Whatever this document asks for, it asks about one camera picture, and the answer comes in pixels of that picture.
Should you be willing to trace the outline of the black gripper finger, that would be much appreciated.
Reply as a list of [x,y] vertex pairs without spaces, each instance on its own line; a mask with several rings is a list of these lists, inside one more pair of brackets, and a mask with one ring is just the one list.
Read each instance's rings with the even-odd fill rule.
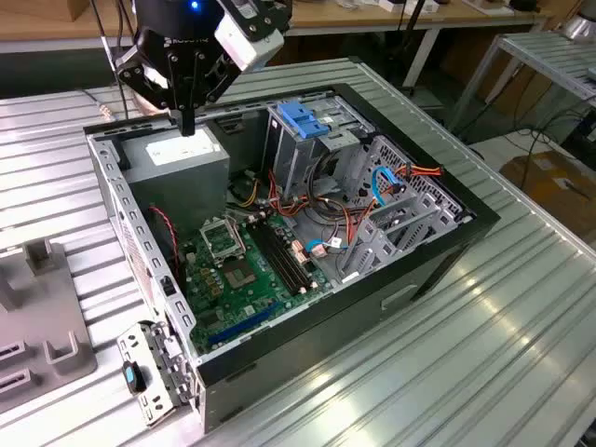
[[163,76],[142,54],[132,46],[115,61],[117,78],[134,90],[146,102],[160,111],[169,113],[169,120],[185,135],[186,104],[179,98],[181,92],[171,79]]
[[195,51],[190,93],[185,111],[185,135],[195,134],[195,110],[216,102],[234,80],[234,63],[222,52],[214,57]]

